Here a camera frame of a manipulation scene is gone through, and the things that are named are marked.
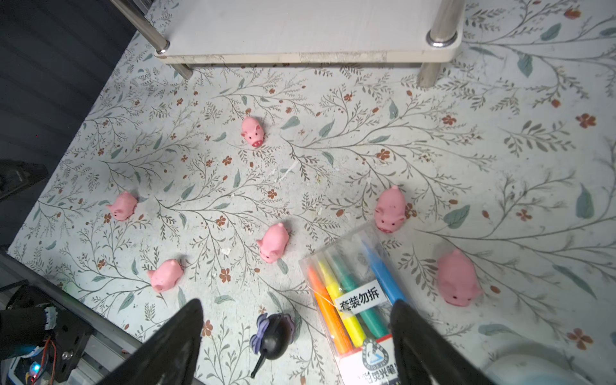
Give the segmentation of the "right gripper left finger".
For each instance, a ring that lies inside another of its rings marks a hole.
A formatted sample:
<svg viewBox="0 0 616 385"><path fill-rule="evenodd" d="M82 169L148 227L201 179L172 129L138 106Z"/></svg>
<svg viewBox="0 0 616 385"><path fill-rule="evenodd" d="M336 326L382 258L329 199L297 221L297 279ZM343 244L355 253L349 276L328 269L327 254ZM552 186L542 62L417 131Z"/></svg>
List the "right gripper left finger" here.
<svg viewBox="0 0 616 385"><path fill-rule="evenodd" d="M100 383L109 385L193 383L203 323L201 301L194 298Z"/></svg>

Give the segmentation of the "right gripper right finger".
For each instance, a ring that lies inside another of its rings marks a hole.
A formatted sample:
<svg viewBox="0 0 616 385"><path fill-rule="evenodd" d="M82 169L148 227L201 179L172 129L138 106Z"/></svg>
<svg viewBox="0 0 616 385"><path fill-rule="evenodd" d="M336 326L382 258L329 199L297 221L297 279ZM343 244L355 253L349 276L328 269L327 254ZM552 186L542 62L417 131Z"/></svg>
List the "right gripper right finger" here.
<svg viewBox="0 0 616 385"><path fill-rule="evenodd" d="M401 384L493 385L403 300L391 309L391 331Z"/></svg>

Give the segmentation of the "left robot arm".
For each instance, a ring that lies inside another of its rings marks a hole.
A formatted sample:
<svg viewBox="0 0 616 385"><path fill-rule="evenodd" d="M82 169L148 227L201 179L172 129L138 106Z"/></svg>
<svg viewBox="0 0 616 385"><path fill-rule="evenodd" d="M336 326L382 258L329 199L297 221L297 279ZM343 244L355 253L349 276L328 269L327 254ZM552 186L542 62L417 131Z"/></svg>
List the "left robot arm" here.
<svg viewBox="0 0 616 385"><path fill-rule="evenodd" d="M1 200L4 201L46 179L44 165L17 160L1 161ZM56 328L58 310L50 303L1 312L1 359L29 354Z"/></svg>

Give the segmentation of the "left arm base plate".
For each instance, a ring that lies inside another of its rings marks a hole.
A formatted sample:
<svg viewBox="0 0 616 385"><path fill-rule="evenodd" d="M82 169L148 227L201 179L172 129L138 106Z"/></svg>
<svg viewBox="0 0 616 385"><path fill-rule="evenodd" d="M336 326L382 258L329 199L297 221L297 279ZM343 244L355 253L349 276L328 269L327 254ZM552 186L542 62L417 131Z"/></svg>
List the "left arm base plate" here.
<svg viewBox="0 0 616 385"><path fill-rule="evenodd" d="M2 384L62 384L77 368L94 327L37 287L16 282L1 288L1 312L50 303L58 310L56 328L27 355L1 359Z"/></svg>

